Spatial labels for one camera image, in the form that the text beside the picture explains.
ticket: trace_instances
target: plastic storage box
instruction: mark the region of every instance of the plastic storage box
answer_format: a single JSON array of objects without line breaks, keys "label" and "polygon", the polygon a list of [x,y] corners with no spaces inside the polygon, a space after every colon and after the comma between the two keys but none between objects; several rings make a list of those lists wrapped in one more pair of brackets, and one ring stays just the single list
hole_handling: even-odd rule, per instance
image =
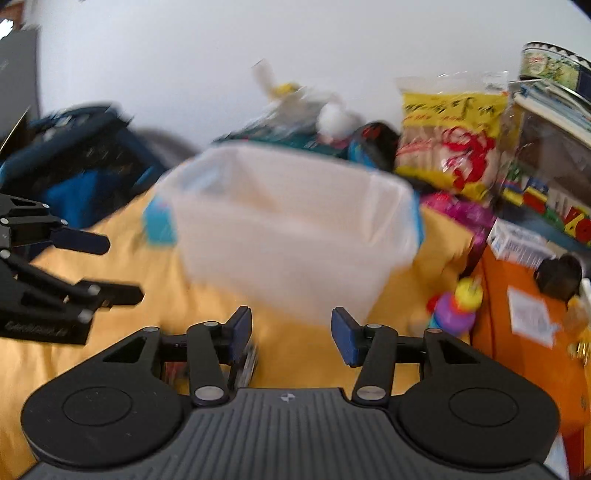
[{"label": "plastic storage box", "polygon": [[420,244],[410,185],[323,155],[230,142],[163,178],[187,275],[329,324],[364,320]]}]

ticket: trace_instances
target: purple toy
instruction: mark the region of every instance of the purple toy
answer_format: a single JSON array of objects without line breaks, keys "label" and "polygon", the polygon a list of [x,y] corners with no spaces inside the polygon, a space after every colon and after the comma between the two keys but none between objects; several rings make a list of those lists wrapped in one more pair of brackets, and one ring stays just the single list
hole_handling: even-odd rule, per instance
[{"label": "purple toy", "polygon": [[453,294],[444,293],[435,306],[433,312],[434,325],[454,336],[469,332],[474,326],[476,313],[459,312],[453,306]]}]

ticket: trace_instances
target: small white box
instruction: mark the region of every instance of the small white box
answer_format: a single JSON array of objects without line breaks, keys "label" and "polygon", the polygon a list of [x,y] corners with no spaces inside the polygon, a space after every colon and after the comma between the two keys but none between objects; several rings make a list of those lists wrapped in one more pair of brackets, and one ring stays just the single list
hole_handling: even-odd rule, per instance
[{"label": "small white box", "polygon": [[486,241],[497,259],[525,267],[538,268],[542,260],[555,257],[543,236],[500,219]]}]

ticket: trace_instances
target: white wall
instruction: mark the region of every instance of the white wall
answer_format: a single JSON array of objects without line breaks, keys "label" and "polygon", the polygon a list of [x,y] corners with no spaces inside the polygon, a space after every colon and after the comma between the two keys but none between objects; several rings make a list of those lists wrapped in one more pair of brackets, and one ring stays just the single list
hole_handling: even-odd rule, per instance
[{"label": "white wall", "polygon": [[400,121],[393,78],[517,75],[545,41],[591,59],[591,21],[569,0],[38,0],[43,111],[117,100],[136,127],[204,147],[266,104],[251,66]]}]

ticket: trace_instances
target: logo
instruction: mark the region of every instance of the logo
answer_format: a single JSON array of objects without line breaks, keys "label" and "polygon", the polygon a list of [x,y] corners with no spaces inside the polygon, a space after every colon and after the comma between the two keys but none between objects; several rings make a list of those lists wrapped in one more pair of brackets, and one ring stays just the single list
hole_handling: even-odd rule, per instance
[{"label": "logo", "polygon": [[292,400],[296,399],[296,396],[293,393],[284,393],[282,396],[279,397],[283,401],[289,403]]},{"label": "logo", "polygon": [[35,325],[33,323],[7,322],[4,328],[9,332],[33,333],[36,335],[50,335],[54,337],[63,337],[68,333],[67,328],[55,328],[52,326]]}]

